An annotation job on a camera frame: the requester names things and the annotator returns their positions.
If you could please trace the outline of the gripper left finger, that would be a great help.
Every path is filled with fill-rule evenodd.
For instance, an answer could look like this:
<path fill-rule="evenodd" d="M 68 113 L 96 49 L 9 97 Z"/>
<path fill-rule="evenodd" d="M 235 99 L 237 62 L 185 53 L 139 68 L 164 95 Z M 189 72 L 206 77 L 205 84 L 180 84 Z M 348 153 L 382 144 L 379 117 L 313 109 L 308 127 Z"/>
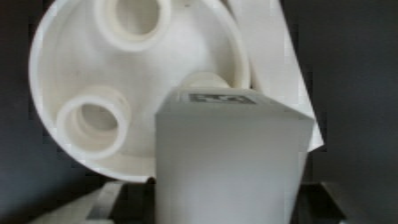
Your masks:
<path fill-rule="evenodd" d="M 157 224 L 155 185 L 153 179 L 142 183 L 107 182 L 29 224 Z"/>

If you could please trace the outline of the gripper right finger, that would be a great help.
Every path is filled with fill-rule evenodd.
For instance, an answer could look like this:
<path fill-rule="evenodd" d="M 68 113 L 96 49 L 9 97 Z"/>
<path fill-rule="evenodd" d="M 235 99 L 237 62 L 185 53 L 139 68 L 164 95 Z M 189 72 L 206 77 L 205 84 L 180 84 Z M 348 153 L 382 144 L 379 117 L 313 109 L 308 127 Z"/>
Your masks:
<path fill-rule="evenodd" d="M 292 224 L 350 224 L 334 192 L 324 182 L 301 184 Z"/>

